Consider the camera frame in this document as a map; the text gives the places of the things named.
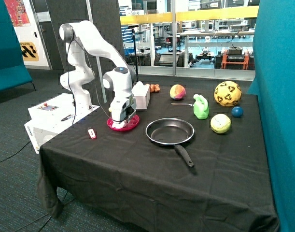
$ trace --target glass wall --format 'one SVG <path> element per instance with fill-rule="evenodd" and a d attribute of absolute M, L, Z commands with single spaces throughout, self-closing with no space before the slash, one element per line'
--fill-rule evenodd
<path fill-rule="evenodd" d="M 142 74 L 253 80 L 259 0 L 119 0 L 128 64 Z M 133 43 L 134 27 L 135 46 Z"/>

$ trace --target orange toy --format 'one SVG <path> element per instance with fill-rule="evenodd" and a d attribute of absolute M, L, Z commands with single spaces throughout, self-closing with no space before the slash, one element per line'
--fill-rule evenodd
<path fill-rule="evenodd" d="M 159 92 L 160 91 L 160 87 L 159 85 L 150 85 L 150 84 L 146 84 L 147 86 L 149 86 L 149 92 L 150 93 L 154 93 L 154 92 Z"/>

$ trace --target teal couch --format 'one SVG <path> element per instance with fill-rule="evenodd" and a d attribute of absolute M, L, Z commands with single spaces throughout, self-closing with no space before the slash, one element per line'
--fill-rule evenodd
<path fill-rule="evenodd" d="M 24 65 L 6 5 L 0 0 L 0 91 L 28 82 L 32 79 Z"/>
<path fill-rule="evenodd" d="M 295 232 L 295 1 L 262 0 L 254 35 L 257 94 L 281 232 Z"/>

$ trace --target red base plate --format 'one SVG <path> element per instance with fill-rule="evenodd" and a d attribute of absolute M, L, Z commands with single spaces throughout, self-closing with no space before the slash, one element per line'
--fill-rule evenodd
<path fill-rule="evenodd" d="M 120 129 L 113 128 L 112 125 L 114 121 L 111 118 L 108 119 L 107 124 L 114 131 L 128 131 L 135 128 L 138 125 L 139 121 L 140 121 L 139 116 L 134 115 L 133 118 L 128 122 L 128 124 L 123 128 L 120 128 Z"/>

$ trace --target sign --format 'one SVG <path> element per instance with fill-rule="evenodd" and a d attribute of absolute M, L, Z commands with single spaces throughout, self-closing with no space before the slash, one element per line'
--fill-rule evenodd
<path fill-rule="evenodd" d="M 39 56 L 34 43 L 32 42 L 22 42 L 20 43 L 23 61 L 39 61 Z"/>
<path fill-rule="evenodd" d="M 171 26 L 170 25 L 165 25 L 164 29 L 165 29 L 165 31 L 171 31 Z"/>
<path fill-rule="evenodd" d="M 10 15 L 13 27 L 30 26 L 23 0 L 4 0 Z"/>

